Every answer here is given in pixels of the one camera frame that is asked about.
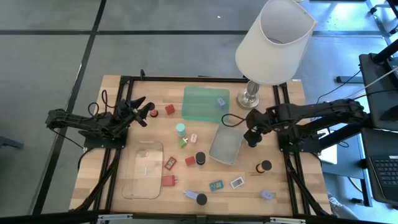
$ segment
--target translucent green tray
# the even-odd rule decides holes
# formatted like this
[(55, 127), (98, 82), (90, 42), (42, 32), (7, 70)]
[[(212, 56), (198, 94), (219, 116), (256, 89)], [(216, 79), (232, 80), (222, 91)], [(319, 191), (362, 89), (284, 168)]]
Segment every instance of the translucent green tray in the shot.
[[(225, 102), (223, 109), (218, 99)], [(221, 117), (229, 113), (229, 90), (186, 86), (182, 103), (181, 115), (184, 119), (194, 121), (221, 122)]]

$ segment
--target small toy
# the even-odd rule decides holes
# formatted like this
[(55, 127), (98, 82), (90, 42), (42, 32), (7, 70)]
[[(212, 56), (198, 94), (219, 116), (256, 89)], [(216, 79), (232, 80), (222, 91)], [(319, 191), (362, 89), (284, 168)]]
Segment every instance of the small toy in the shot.
[(172, 114), (172, 113), (174, 113), (174, 105), (167, 105), (166, 107), (165, 107), (165, 109), (166, 109), (166, 113), (167, 113), (167, 115), (170, 115), (170, 114)]
[(217, 180), (212, 183), (210, 183), (210, 190), (215, 191), (222, 189), (224, 187), (223, 181), (222, 180)]
[(183, 123), (176, 125), (175, 129), (177, 130), (178, 136), (185, 137), (185, 125)]
[(163, 186), (174, 186), (177, 178), (174, 175), (168, 175), (162, 177), (162, 185)]
[(207, 203), (207, 196), (205, 194), (197, 194), (190, 190), (186, 190), (184, 193), (188, 198), (195, 199), (199, 205), (205, 205)]
[(264, 199), (268, 199), (268, 200), (274, 199), (274, 195), (271, 194), (270, 192), (266, 191), (266, 190), (263, 190), (261, 192), (261, 197), (263, 197)]
[(166, 165), (164, 165), (164, 167), (168, 170), (171, 170), (176, 162), (177, 160), (170, 156), (170, 159), (166, 162)]
[(159, 114), (159, 113), (157, 112), (157, 110), (151, 110), (151, 111), (149, 111), (149, 115), (150, 115), (151, 117), (153, 117), (153, 118), (156, 118), (158, 114)]
[(197, 164), (203, 165), (206, 162), (206, 155), (203, 152), (198, 152), (195, 156)]
[(183, 147), (185, 147), (185, 146), (187, 145), (187, 142), (188, 142), (188, 139), (181, 138), (181, 139), (178, 141), (178, 145), (180, 145), (180, 147), (183, 148)]
[(272, 164), (269, 161), (263, 161), (260, 164), (257, 164), (256, 171), (260, 174), (264, 173), (265, 171), (271, 170)]
[(198, 139), (198, 136), (196, 134), (191, 134), (191, 142), (195, 143)]
[(223, 110), (225, 108), (225, 101), (221, 97), (217, 99), (218, 108)]
[(231, 181), (232, 189), (236, 189), (236, 188), (242, 186), (243, 184), (244, 184), (244, 180), (242, 177), (238, 177), (237, 179), (234, 179)]
[(195, 163), (195, 158), (193, 156), (188, 157), (185, 159), (185, 163), (187, 164), (187, 166), (192, 165)]

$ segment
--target concrete floor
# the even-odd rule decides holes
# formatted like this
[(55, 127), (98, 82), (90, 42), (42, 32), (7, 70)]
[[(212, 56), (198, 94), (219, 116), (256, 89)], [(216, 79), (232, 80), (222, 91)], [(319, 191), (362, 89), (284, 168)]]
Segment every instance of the concrete floor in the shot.
[[(3, 0), (0, 30), (91, 30), (100, 0)], [(265, 0), (113, 0), (106, 3), (99, 30), (248, 30)], [(300, 3), (318, 21), (316, 30), (379, 30), (365, 2)], [(395, 26), (388, 9), (377, 11), (386, 29)], [(96, 36), (74, 113), (87, 114), (103, 75), (241, 77), (234, 52), (241, 35)], [(0, 136), (21, 141), (23, 150), (0, 149), (0, 217), (25, 215), (54, 139), (45, 128), (47, 111), (64, 108), (83, 57), (87, 35), (0, 35)], [(303, 81), (307, 103), (353, 75), (359, 54), (386, 46), (380, 35), (313, 37), (295, 78)], [(323, 100), (346, 96), (361, 85), (345, 85)], [(67, 136), (83, 142), (75, 130)], [(45, 213), (67, 211), (81, 150), (65, 141)], [(373, 208), (349, 203), (360, 197), (345, 177), (325, 174), (328, 191), (363, 220), (398, 223), (398, 211), (374, 202)]]

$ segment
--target computer keyboard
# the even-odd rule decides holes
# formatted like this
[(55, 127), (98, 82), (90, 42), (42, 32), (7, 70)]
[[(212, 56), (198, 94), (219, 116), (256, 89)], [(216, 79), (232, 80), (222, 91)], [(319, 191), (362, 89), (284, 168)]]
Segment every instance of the computer keyboard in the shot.
[(398, 192), (398, 156), (377, 156), (370, 159), (383, 195), (386, 198), (396, 198), (396, 192)]

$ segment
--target wooden table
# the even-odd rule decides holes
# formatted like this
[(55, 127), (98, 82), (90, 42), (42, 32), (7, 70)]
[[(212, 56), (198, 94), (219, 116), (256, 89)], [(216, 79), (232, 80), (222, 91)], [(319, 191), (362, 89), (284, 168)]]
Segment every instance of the wooden table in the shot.
[[(120, 76), (114, 75), (106, 75), (103, 78), (100, 92), (104, 89), (108, 91), (109, 105), (113, 105), (115, 102), (119, 80)], [(291, 103), (305, 104), (301, 81), (291, 80), (287, 85)], [(121, 154), (111, 211), (208, 215), (291, 215), (292, 209), (285, 165), (283, 155), (279, 151), (276, 133), (271, 132), (263, 135), (262, 141), (255, 148), (243, 143), (234, 166), (225, 165), (211, 159), (208, 156), (208, 151), (218, 124), (185, 121), (181, 117), (185, 86), (228, 89), (231, 102), (230, 113), (242, 117), (245, 117), (248, 113), (248, 110), (241, 109), (235, 100), (238, 92), (245, 88), (246, 84), (244, 83), (135, 81), (132, 98), (146, 96), (146, 102), (155, 103), (159, 115), (156, 118), (148, 116), (148, 126), (145, 128), (140, 127), (136, 122), (132, 123), (126, 147)], [(267, 107), (275, 105), (271, 86), (261, 86), (259, 94), (261, 96), (261, 102), (257, 107), (259, 111), (265, 111)], [(98, 104), (103, 110), (104, 106), (100, 96), (98, 97)], [(165, 106), (169, 104), (174, 105), (175, 113), (166, 115)], [(183, 149), (178, 146), (178, 136), (175, 130), (177, 123), (185, 124), (187, 136), (192, 133), (198, 135), (196, 144), (189, 143)], [(237, 128), (246, 130), (246, 125), (243, 123)], [(161, 142), (164, 147), (163, 164), (170, 156), (177, 160), (171, 171), (163, 169), (163, 175), (176, 175), (178, 182), (174, 187), (162, 187), (160, 195), (152, 200), (126, 199), (124, 186), (131, 181), (129, 177), (134, 173), (131, 155), (137, 150), (140, 141)], [(206, 154), (205, 165), (194, 164), (187, 167), (185, 158), (194, 156), (199, 151)], [(93, 190), (100, 175), (103, 156), (104, 149), (94, 149), (83, 158), (70, 208), (79, 206)], [(258, 174), (255, 166), (264, 159), (272, 162), (272, 169), (264, 174)], [(301, 161), (306, 186), (323, 209), (331, 212), (319, 160), (311, 154), (301, 153)], [(244, 178), (246, 184), (233, 190), (229, 183), (239, 176)], [(209, 183), (220, 179), (224, 183), (224, 188), (211, 192)], [(185, 190), (206, 194), (208, 197), (207, 204), (204, 206), (198, 205), (196, 201), (184, 195)], [(273, 193), (274, 199), (260, 198), (262, 190)], [(107, 192), (107, 187), (105, 187), (101, 198), (101, 208), (104, 207)], [(300, 191), (297, 186), (295, 192), (299, 211), (303, 212)]]

